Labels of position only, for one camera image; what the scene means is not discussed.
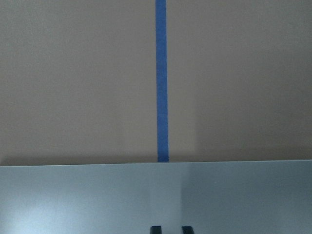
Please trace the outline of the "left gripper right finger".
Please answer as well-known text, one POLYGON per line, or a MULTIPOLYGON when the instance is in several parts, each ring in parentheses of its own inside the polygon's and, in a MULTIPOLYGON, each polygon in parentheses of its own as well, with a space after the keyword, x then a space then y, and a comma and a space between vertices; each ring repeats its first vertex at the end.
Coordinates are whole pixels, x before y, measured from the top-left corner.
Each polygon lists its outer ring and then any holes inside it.
POLYGON ((183 234, 194 234, 194 230, 192 226, 182 226, 183 234))

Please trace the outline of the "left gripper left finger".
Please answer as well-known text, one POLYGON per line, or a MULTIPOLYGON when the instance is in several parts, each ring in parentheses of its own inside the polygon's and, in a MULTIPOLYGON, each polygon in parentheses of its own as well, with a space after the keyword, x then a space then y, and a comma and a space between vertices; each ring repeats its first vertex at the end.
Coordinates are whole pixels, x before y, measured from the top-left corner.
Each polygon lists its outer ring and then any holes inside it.
POLYGON ((161 234, 161 226, 152 226, 150 228, 150 234, 161 234))

